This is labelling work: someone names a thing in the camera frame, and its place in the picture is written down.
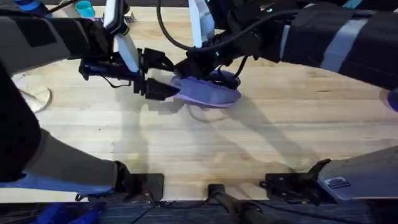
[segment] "wooden table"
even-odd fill
[[[130,34],[138,47],[162,50],[173,62],[184,58],[162,35],[153,7],[132,10],[137,21]],[[99,15],[102,11],[96,8]],[[162,12],[170,33],[191,45],[188,9]],[[227,70],[236,71],[239,62]],[[398,114],[380,100],[384,92],[332,72],[250,59],[241,74],[242,98],[218,110],[145,100],[130,87],[112,89],[102,78],[86,82],[78,64],[64,60],[29,72],[30,82],[53,93],[50,106],[37,114],[41,126],[82,151],[124,162],[131,172],[163,173],[166,200],[205,198],[210,183],[225,184],[237,198],[266,198],[256,187],[266,173],[307,171],[324,158],[345,159],[398,144]],[[0,202],[73,201],[74,196],[0,190]]]

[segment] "label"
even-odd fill
[[[341,187],[349,187],[351,184],[344,177],[334,177],[332,179],[325,180],[325,183],[331,189],[338,189]]]

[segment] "black cable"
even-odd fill
[[[131,86],[131,81],[129,81],[129,84],[123,84],[123,85],[113,85],[112,83],[111,83],[111,81],[109,81],[105,76],[103,76],[103,75],[100,75],[101,77],[103,77],[108,83],[109,83],[109,85],[112,87],[112,88],[119,88],[119,87],[122,87],[122,86]]]
[[[293,16],[294,14],[297,14],[300,11],[300,10],[296,9],[296,10],[286,10],[286,11],[275,12],[269,16],[266,16],[266,17],[258,20],[255,23],[251,24],[250,26],[248,26],[247,28],[242,30],[240,33],[230,37],[228,40],[226,40],[220,44],[216,44],[216,45],[213,45],[210,47],[196,48],[196,47],[189,47],[189,46],[181,44],[180,42],[177,42],[175,39],[173,39],[173,37],[169,34],[169,32],[167,32],[166,27],[164,26],[164,23],[162,20],[162,14],[160,11],[161,4],[162,4],[162,0],[157,0],[156,15],[157,15],[157,21],[160,25],[160,29],[162,30],[163,34],[166,36],[166,38],[172,44],[174,44],[174,46],[179,47],[184,50],[191,50],[193,52],[207,52],[207,51],[211,51],[211,50],[218,50],[218,49],[225,47],[226,45],[232,43],[236,39],[242,37],[244,34],[247,34],[248,32],[250,32],[252,29],[256,28],[257,26],[259,26],[271,19],[275,19],[276,17],[280,17],[280,16]]]
[[[273,205],[266,204],[264,202],[260,202],[258,200],[254,200],[254,202],[258,203],[259,205],[263,205],[265,207],[268,207],[268,208],[271,208],[271,209],[274,209],[274,210],[278,210],[278,211],[281,211],[281,212],[289,212],[289,213],[293,213],[293,214],[296,214],[296,215],[302,215],[302,216],[305,216],[305,217],[311,217],[311,218],[316,218],[316,219],[321,219],[321,220],[329,220],[329,221],[346,223],[346,224],[362,224],[360,222],[345,220],[343,218],[333,218],[333,217],[328,217],[328,216],[324,216],[324,215],[317,215],[317,214],[312,214],[312,213],[307,213],[307,212],[300,212],[300,211],[290,210],[290,209],[287,209],[287,208],[280,208],[280,207],[276,207],[276,206],[273,206]]]
[[[142,212],[141,215],[139,215],[136,219],[134,219],[130,224],[135,224],[137,223],[144,215],[146,215],[148,212],[150,212],[153,208],[155,207],[150,207],[146,211]]]
[[[244,68],[244,65],[246,64],[247,60],[248,60],[248,56],[244,56],[242,61],[241,61],[241,64],[239,65],[238,71],[234,75],[234,78],[237,78],[241,74],[241,72],[242,72],[242,70]]]
[[[54,8],[50,9],[50,10],[47,12],[47,15],[48,15],[48,14],[51,14],[51,13],[53,13],[53,12],[55,12],[55,11],[58,11],[58,10],[64,8],[64,7],[67,7],[67,6],[69,6],[70,4],[75,3],[75,2],[77,2],[77,1],[79,1],[79,0],[70,0],[70,1],[67,1],[67,2],[64,2],[64,3],[60,4],[59,6],[55,6]]]

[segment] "round base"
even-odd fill
[[[51,101],[51,91],[44,86],[30,86],[28,89],[19,89],[19,91],[34,113],[44,110]]]

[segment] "lavender fabric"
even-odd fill
[[[170,84],[181,89],[178,94],[174,95],[175,98],[217,108],[233,106],[241,97],[238,90],[232,90],[204,80],[197,80],[193,77],[184,79],[173,77]]]

